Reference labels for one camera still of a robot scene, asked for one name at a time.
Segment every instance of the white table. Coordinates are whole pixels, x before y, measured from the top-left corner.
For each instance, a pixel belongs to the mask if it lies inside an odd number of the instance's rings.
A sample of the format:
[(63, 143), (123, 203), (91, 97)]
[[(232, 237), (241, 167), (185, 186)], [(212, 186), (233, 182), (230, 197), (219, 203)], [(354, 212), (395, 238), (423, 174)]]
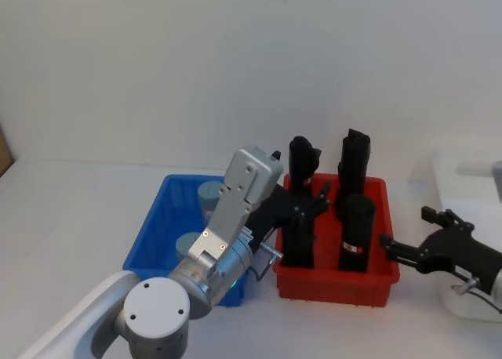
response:
[[(207, 170), (22, 159), (0, 178), (0, 357), (21, 354), (122, 267), (164, 176)], [(389, 183), (397, 239), (419, 244), (437, 205), (423, 183)], [(385, 308), (280, 299), (275, 275), (243, 306), (191, 321), (186, 358), (491, 358), (502, 325), (448, 313), (432, 276), (401, 267)], [(128, 357), (119, 339), (107, 359)]]

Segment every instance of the gray cylinder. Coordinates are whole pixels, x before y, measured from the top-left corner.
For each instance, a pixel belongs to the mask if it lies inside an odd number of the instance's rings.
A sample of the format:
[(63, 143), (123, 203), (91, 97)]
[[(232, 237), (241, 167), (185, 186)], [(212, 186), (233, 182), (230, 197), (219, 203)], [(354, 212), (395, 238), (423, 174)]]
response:
[(200, 232), (189, 232), (185, 235), (181, 235), (178, 240), (176, 240), (176, 258), (178, 262), (186, 257), (188, 249), (195, 243), (200, 234)]
[(223, 186), (219, 181), (206, 181), (197, 189), (198, 204), (202, 210), (202, 218), (207, 226), (213, 215), (213, 211), (220, 200), (220, 189)]
[(187, 349), (189, 296), (165, 277), (142, 281), (127, 294), (115, 327), (129, 342), (134, 359), (178, 359)]

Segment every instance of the white device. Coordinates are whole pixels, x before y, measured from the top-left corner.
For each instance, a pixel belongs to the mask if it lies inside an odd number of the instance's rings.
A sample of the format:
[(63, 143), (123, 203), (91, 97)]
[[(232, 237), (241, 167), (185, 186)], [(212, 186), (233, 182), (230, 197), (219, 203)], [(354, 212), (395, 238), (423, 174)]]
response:
[[(500, 203), (500, 160), (502, 151), (439, 152), (432, 165), (443, 209), (475, 225), (473, 238), (502, 252), (502, 204)], [(459, 296), (452, 289), (459, 281), (451, 274), (437, 273), (439, 295), (445, 307), (457, 316), (502, 322), (502, 315), (471, 295)], [(496, 289), (502, 289), (498, 280)]]
[(182, 357), (189, 320), (206, 316), (250, 266), (250, 233), (241, 230), (281, 174), (258, 147), (237, 150), (207, 228), (168, 278), (109, 277), (19, 359), (99, 359), (119, 335), (133, 359)]

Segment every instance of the black tool holder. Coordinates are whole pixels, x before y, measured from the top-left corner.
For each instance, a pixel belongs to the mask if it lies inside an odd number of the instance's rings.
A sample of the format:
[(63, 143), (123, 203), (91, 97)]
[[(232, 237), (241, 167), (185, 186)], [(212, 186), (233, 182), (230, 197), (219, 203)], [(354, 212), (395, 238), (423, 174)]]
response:
[(349, 129), (344, 138), (342, 158), (338, 164), (338, 182), (335, 213), (339, 221), (344, 220), (345, 200), (352, 194), (364, 194), (366, 169), (368, 168), (370, 138), (364, 133)]
[(422, 208), (422, 219), (442, 227), (418, 247), (398, 243), (386, 234), (380, 236), (387, 258), (417, 269), (422, 274), (445, 271), (465, 281), (452, 286), (458, 295), (472, 294), (501, 312), (491, 296), (502, 281), (502, 253), (476, 241), (471, 235), (475, 226), (464, 222), (451, 210), (436, 212)]
[(262, 241), (267, 240), (274, 230), (282, 227), (283, 265), (286, 263), (287, 266), (287, 263), (291, 262), (305, 263), (305, 252), (311, 252), (314, 237), (304, 234), (302, 228), (329, 208), (327, 195), (330, 187), (327, 183), (316, 197), (306, 199), (294, 196), (280, 185), (276, 185), (271, 196), (251, 213), (246, 222), (246, 227), (253, 232), (249, 247), (256, 252)]
[(368, 269), (375, 204), (368, 197), (351, 194), (345, 200), (344, 211), (338, 270), (365, 273)]
[(319, 167), (321, 151), (302, 136), (289, 143), (289, 191), (295, 195), (312, 196), (310, 179)]

